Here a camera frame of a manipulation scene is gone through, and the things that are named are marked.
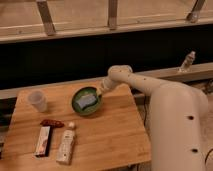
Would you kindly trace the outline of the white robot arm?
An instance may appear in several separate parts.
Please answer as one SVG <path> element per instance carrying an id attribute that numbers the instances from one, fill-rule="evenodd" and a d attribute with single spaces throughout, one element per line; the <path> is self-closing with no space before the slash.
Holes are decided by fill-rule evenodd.
<path id="1" fill-rule="evenodd" d="M 208 112 L 209 102 L 203 91 L 114 65 L 100 92 L 108 93 L 122 83 L 150 98 L 151 171 L 206 171 L 200 117 Z"/>

